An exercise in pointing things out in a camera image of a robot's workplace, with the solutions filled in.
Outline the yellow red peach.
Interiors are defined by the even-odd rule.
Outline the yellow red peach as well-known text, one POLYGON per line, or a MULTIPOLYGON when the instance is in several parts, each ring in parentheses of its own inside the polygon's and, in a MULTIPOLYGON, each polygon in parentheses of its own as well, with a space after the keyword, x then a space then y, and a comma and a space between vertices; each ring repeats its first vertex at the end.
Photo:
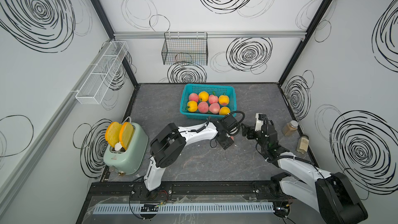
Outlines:
POLYGON ((230 98, 227 95, 221 95, 218 97, 218 102, 222 106, 227 106, 230 103, 230 98))

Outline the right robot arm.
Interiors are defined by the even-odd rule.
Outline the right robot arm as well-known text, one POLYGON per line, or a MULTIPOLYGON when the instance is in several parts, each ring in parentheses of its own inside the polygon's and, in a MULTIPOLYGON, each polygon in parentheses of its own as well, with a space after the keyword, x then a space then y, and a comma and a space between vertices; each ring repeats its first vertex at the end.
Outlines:
POLYGON ((254 126, 242 124, 241 129, 245 138, 257 142, 266 162, 284 170, 272 177, 277 193, 312 207, 327 224, 358 224, 368 218, 348 177, 322 170, 281 146, 275 126, 266 115, 259 115, 254 126))

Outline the pink peach bottom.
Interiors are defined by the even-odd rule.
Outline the pink peach bottom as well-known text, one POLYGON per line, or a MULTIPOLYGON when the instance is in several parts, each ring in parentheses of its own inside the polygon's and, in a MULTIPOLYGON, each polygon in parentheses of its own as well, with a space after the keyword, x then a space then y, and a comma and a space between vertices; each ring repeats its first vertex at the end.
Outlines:
POLYGON ((218 103, 212 103, 212 104, 210 104, 208 110, 209 110, 212 114, 218 115, 218 114, 219 114, 219 111, 220 111, 220 105, 219 105, 218 103))

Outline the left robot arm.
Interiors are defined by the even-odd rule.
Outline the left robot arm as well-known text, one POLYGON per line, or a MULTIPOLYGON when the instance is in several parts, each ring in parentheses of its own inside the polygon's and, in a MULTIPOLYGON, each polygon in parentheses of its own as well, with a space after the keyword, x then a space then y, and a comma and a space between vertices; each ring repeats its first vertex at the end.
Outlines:
POLYGON ((172 165, 186 146, 201 141, 216 141, 224 150, 234 144, 245 115, 241 120, 234 116, 237 112, 227 114, 222 118, 208 117, 204 123, 189 127, 178 127, 169 123, 150 142, 150 162, 144 176, 144 185, 149 192, 158 189, 162 182, 165 169, 172 165))

